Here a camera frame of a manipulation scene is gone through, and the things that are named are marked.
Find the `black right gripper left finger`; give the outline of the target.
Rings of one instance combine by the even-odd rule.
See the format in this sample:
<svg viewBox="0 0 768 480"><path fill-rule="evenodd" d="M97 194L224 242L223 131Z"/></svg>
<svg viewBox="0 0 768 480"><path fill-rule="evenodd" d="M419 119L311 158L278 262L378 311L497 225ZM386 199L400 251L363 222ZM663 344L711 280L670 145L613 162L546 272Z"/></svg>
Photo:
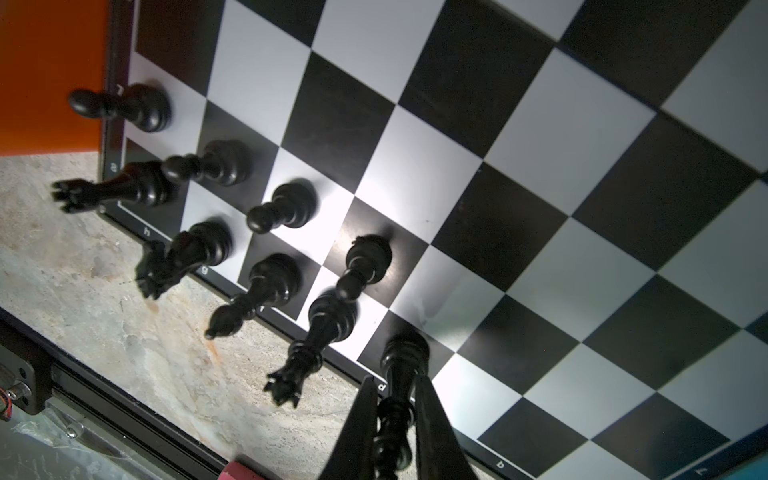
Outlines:
<svg viewBox="0 0 768 480"><path fill-rule="evenodd" d="M375 478L373 440L377 431L377 403L376 383L372 376L367 376L319 480Z"/></svg>

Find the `black chess king piece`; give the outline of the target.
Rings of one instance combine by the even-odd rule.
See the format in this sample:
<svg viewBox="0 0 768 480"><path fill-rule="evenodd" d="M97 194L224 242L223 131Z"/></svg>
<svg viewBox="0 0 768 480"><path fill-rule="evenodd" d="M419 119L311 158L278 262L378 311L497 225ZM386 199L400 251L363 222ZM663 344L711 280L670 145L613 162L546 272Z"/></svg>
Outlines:
<svg viewBox="0 0 768 480"><path fill-rule="evenodd" d="M385 345L380 361L388 393L377 407L379 430L373 442L377 479L397 479L412 461L408 431L415 422L411 402L418 375L428 373L429 345L416 332L393 336Z"/></svg>

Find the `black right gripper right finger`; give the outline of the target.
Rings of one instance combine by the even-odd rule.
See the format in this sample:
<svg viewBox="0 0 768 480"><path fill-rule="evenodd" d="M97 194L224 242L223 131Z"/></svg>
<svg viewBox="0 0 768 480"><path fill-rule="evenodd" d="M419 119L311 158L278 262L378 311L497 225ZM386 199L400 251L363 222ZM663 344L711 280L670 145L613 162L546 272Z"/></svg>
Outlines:
<svg viewBox="0 0 768 480"><path fill-rule="evenodd" d="M417 475L426 480L478 480L431 380L415 379Z"/></svg>

